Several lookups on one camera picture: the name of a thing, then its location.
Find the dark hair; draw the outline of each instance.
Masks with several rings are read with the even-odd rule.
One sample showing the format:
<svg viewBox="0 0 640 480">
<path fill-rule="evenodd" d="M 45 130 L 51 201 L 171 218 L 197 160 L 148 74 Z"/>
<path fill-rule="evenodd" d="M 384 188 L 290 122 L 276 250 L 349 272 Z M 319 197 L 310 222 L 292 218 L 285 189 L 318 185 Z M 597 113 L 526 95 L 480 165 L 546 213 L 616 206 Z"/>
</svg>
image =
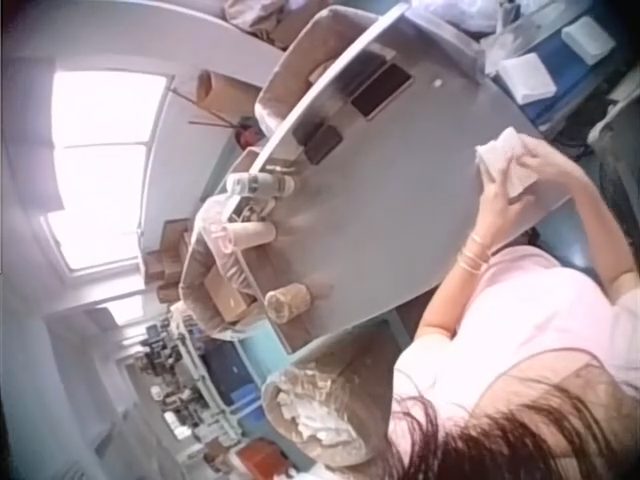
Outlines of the dark hair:
<svg viewBox="0 0 640 480">
<path fill-rule="evenodd" d="M 611 444 L 584 400 L 558 385 L 550 396 L 512 411 L 487 415 L 455 428 L 438 424 L 433 404 L 417 396 L 400 401 L 396 421 L 411 438 L 408 463 L 391 442 L 383 461 L 389 480 L 554 480 L 570 478 L 561 469 L 542 431 L 566 442 L 582 480 L 614 478 L 630 459 Z M 406 407 L 417 407 L 419 415 Z"/>
</svg>

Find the workbench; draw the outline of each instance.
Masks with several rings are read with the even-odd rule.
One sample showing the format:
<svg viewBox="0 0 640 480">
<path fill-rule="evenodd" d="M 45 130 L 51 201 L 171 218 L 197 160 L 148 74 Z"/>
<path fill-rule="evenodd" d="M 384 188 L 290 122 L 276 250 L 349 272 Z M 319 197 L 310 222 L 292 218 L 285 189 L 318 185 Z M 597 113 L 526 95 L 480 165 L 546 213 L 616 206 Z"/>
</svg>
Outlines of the workbench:
<svg viewBox="0 0 640 480">
<path fill-rule="evenodd" d="M 250 168 L 295 169 L 295 192 L 269 214 L 277 239 L 238 252 L 259 301 L 290 282 L 310 288 L 312 308 L 273 325 L 289 352 L 438 285 L 475 220 L 481 193 L 475 146 L 509 126 L 537 135 L 518 106 L 480 74 L 473 44 L 408 9 L 393 8 L 333 63 Z M 374 46 L 393 50 L 393 62 L 412 80 L 367 120 L 341 92 L 345 69 Z M 296 128 L 317 118 L 342 140 L 312 165 L 318 159 L 308 158 Z M 536 201 L 503 243 L 567 198 L 543 182 L 531 192 Z M 245 204 L 232 198 L 227 220 Z"/>
</svg>

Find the white box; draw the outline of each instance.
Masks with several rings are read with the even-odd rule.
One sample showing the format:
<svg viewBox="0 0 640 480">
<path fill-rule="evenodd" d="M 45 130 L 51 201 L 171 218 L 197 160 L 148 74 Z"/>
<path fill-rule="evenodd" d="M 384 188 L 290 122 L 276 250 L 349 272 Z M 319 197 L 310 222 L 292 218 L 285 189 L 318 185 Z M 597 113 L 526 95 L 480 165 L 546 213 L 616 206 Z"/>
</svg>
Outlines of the white box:
<svg viewBox="0 0 640 480">
<path fill-rule="evenodd" d="M 498 73 L 519 105 L 553 97 L 558 91 L 549 71 L 535 53 L 502 60 Z"/>
<path fill-rule="evenodd" d="M 562 29 L 562 39 L 588 64 L 595 65 L 616 46 L 616 42 L 591 17 L 582 17 Z"/>
</svg>

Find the woman's hand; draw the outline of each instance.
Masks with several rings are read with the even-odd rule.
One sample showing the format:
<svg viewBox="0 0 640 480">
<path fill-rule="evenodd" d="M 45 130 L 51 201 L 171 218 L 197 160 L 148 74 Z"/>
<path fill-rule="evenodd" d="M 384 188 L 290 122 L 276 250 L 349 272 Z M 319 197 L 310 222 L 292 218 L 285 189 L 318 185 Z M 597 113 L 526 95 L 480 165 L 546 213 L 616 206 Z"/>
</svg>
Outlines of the woman's hand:
<svg viewBox="0 0 640 480">
<path fill-rule="evenodd" d="M 567 156 L 544 140 L 519 134 L 529 155 L 516 160 L 533 171 L 541 180 L 563 184 L 570 189 L 588 181 L 584 171 Z"/>
<path fill-rule="evenodd" d="M 509 160 L 505 167 L 497 172 L 495 179 L 484 163 L 478 162 L 484 189 L 473 233 L 489 250 L 493 250 L 496 242 L 506 236 L 522 211 L 533 201 L 533 197 L 529 195 L 516 201 L 509 200 L 507 179 L 512 161 Z"/>
</svg>

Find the window frame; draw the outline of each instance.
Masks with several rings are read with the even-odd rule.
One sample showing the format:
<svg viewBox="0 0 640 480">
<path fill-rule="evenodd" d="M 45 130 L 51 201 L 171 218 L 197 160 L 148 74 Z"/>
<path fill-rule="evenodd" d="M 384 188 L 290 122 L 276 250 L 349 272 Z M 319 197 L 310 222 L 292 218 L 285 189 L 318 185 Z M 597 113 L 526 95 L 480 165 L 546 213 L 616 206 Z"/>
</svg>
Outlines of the window frame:
<svg viewBox="0 0 640 480">
<path fill-rule="evenodd" d="M 165 82 L 164 90 L 160 99 L 158 101 L 158 108 L 153 119 L 153 123 L 151 126 L 151 131 L 149 133 L 149 139 L 145 142 L 124 142 L 124 143 L 98 143 L 98 144 L 88 144 L 88 145 L 72 145 L 64 148 L 85 148 L 85 147 L 93 147 L 93 146 L 116 146 L 116 145 L 138 145 L 143 146 L 145 149 L 144 163 L 142 169 L 142 186 L 141 186 L 141 195 L 140 195 L 140 215 L 138 218 L 138 224 L 135 228 L 135 233 L 138 240 L 138 248 L 140 248 L 141 243 L 141 235 L 142 235 L 142 216 L 143 216 L 143 208 L 145 205 L 145 196 L 148 190 L 148 177 L 149 177 L 149 168 L 151 166 L 151 156 L 153 155 L 153 147 L 156 143 L 158 130 L 162 119 L 164 118 L 168 100 L 170 98 L 170 89 L 175 81 L 175 76 L 167 75 L 163 72 L 153 71 L 153 70 L 145 70 L 145 69 L 131 69 L 131 68 L 111 68 L 111 67 L 99 67 L 94 65 L 72 65 L 70 68 L 65 68 L 61 66 L 58 71 L 64 72 L 90 72 L 90 71 L 100 71 L 100 72 L 124 72 L 124 73 L 135 73 L 135 74 L 147 74 L 154 75 L 157 77 L 162 77 Z M 55 236 L 53 229 L 49 223 L 47 215 L 39 216 L 36 222 L 36 232 L 37 237 L 40 243 L 45 246 L 46 250 L 49 252 L 49 260 L 53 264 L 55 270 L 61 276 L 61 278 L 65 281 L 78 281 L 78 280 L 89 280 L 95 277 L 103 277 L 112 274 L 118 273 L 126 273 L 126 272 L 134 272 L 138 270 L 138 262 L 139 259 L 137 256 L 117 260 L 113 262 L 107 262 L 99 265 L 92 265 L 85 268 L 80 269 L 72 269 L 64 254 L 62 253 L 61 242 Z"/>
</svg>

